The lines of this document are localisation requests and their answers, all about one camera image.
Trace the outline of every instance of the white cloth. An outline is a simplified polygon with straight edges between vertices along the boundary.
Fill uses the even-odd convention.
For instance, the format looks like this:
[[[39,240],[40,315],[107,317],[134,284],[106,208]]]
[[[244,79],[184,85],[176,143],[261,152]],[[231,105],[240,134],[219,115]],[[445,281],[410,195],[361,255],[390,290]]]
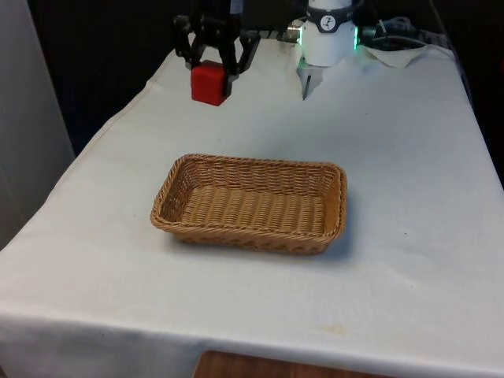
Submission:
[[[504,196],[454,63],[353,56],[302,101],[292,51],[262,41],[218,108],[170,55],[94,137],[0,253],[9,378],[189,377],[209,349],[504,376]],[[347,229],[312,258],[179,243],[149,214],[185,153],[333,161]]]

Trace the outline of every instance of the dark background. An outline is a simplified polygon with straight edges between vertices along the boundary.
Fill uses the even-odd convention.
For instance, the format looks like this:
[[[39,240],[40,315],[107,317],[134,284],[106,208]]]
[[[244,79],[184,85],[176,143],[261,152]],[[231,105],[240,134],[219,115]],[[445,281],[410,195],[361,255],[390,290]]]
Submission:
[[[145,86],[172,49],[171,19],[188,1],[29,0],[61,111],[78,154],[94,133]],[[383,19],[407,16],[440,32],[428,0],[374,0]],[[473,106],[501,181],[504,153],[504,2],[435,0],[469,79]],[[244,24],[282,28],[298,14],[292,0],[248,0]],[[356,24],[375,24],[366,7]]]

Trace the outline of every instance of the white wall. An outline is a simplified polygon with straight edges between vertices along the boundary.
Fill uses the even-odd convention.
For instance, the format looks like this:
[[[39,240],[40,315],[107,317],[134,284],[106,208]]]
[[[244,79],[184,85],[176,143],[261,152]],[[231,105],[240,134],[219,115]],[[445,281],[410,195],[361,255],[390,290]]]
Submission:
[[[0,0],[0,249],[72,159],[26,0]]]

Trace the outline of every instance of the red cube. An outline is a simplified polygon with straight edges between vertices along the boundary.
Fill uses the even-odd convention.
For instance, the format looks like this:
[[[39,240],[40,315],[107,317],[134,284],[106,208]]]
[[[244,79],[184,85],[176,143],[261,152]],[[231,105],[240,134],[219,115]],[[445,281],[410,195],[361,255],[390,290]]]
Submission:
[[[231,83],[224,66],[215,61],[204,61],[191,70],[192,99],[219,106],[231,94]]]

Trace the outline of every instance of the wooden floor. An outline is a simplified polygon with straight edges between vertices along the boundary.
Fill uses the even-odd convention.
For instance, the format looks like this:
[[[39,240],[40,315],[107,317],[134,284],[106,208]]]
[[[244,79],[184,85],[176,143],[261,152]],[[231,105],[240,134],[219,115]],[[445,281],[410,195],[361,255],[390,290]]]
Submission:
[[[200,357],[194,378],[384,378],[384,376],[210,351]]]

